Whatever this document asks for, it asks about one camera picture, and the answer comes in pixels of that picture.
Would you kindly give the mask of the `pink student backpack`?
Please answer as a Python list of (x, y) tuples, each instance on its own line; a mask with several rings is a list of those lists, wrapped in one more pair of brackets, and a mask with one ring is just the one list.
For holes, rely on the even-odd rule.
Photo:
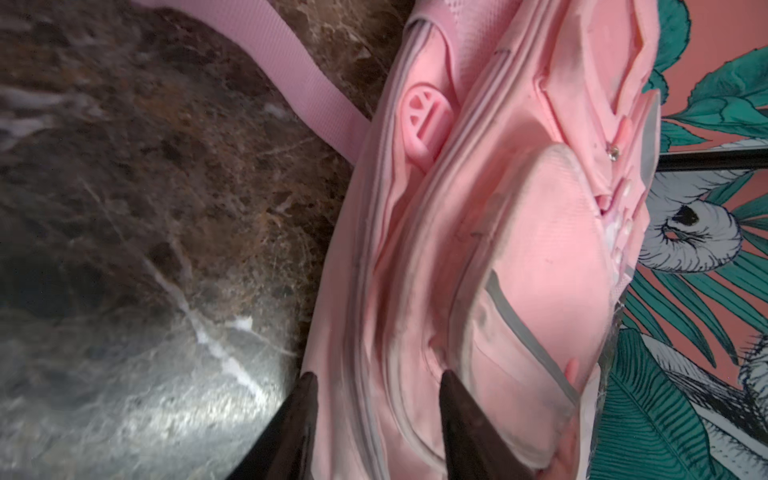
[(266, 1), (174, 1), (250, 55), (354, 167), (302, 368), (316, 479), (444, 479), (438, 395), (464, 384), (541, 473), (649, 224), (653, 1), (418, 1), (365, 117)]

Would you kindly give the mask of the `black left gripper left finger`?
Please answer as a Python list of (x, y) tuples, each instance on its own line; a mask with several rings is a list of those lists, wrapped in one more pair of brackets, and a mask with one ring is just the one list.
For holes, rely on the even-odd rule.
[(306, 372), (227, 479), (312, 479), (317, 416), (318, 379)]

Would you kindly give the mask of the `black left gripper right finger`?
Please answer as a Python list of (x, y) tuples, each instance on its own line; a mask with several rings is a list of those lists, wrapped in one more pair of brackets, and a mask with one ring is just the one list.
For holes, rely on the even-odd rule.
[(442, 374), (439, 406), (449, 480), (534, 478), (451, 370)]

